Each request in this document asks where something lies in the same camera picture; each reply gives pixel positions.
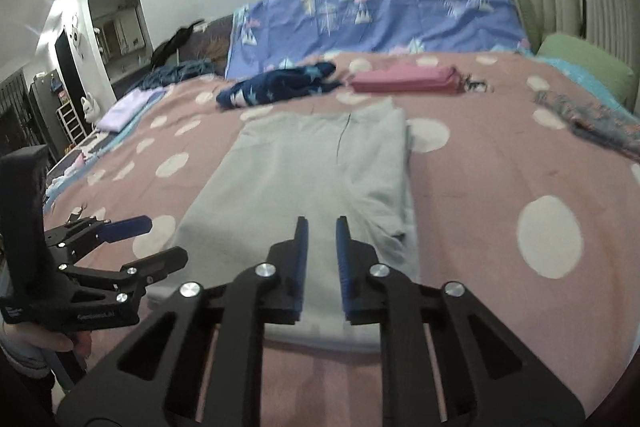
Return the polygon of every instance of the bright light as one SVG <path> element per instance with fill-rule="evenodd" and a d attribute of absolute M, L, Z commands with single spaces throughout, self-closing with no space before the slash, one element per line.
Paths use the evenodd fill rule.
<path fill-rule="evenodd" d="M 51 5 L 51 10 L 49 11 L 49 15 L 52 17 L 57 17 L 60 15 L 69 5 L 71 4 L 71 0 L 55 0 Z"/>
<path fill-rule="evenodd" d="M 40 35 L 40 39 L 38 40 L 38 47 L 46 46 L 47 44 L 51 44 L 57 35 L 55 32 L 43 32 Z"/>

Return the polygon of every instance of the black door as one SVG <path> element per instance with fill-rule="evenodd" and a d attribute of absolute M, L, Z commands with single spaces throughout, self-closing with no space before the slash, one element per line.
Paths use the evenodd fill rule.
<path fill-rule="evenodd" d="M 62 79 L 66 86 L 66 93 L 69 95 L 71 103 L 76 108 L 80 124 L 84 127 L 87 134 L 89 134 L 91 132 L 91 126 L 86 123 L 84 119 L 84 110 L 82 110 L 82 102 L 80 102 L 80 99 L 85 96 L 84 87 L 82 87 L 82 82 L 80 82 L 78 69 L 76 68 L 74 57 L 71 54 L 69 39 L 66 38 L 64 30 L 56 41 L 56 55 L 58 56 L 60 73 L 62 73 Z"/>

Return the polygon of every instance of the human hand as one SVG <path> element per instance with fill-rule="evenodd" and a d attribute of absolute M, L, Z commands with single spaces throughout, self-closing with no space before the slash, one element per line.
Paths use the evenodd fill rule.
<path fill-rule="evenodd" d="M 51 349 L 53 351 L 71 351 L 74 349 L 78 355 L 84 358 L 91 354 L 92 341 L 89 331 L 78 331 L 76 333 L 76 343 L 64 333 L 54 333 L 38 324 L 29 322 L 20 324 L 5 323 L 4 333 L 10 341 L 27 343 L 40 349 Z"/>

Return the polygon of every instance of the pink polka dot bedsheet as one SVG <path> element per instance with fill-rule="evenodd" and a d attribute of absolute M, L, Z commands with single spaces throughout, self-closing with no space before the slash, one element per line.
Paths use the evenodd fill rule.
<path fill-rule="evenodd" d="M 512 54 L 343 53 L 332 61 L 343 80 L 395 63 L 440 64 L 493 86 L 392 97 L 413 137 L 422 282 L 465 283 L 593 411 L 636 349 L 640 166 L 578 139 L 533 99 L 549 88 L 594 99 L 558 70 Z M 79 264 L 119 269 L 160 250 L 247 121 L 278 111 L 349 112 L 380 100 L 343 87 L 223 112 L 215 95 L 227 86 L 203 76 L 170 88 L 120 147 L 58 197 L 48 228 L 78 206 L 85 216 L 153 220 L 149 234 L 101 245 Z M 128 331 L 95 331 L 90 365 Z M 377 355 L 267 343 L 263 380 L 263 425 L 382 423 Z"/>

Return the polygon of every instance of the metal bolt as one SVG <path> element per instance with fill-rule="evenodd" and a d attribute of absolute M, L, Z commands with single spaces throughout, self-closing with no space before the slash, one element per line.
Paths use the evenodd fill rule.
<path fill-rule="evenodd" d="M 180 286 L 180 295 L 183 297 L 195 297 L 200 293 L 200 285 L 196 282 L 186 282 Z"/>
<path fill-rule="evenodd" d="M 458 281 L 451 281 L 444 286 L 444 293 L 450 297 L 462 297 L 465 293 L 465 287 Z"/>
<path fill-rule="evenodd" d="M 259 277 L 271 277 L 276 273 L 276 267 L 271 263 L 262 263 L 255 267 L 255 272 Z"/>
<path fill-rule="evenodd" d="M 389 267 L 386 264 L 374 264 L 369 268 L 369 273 L 373 277 L 386 277 L 391 273 L 391 270 L 389 270 Z"/>

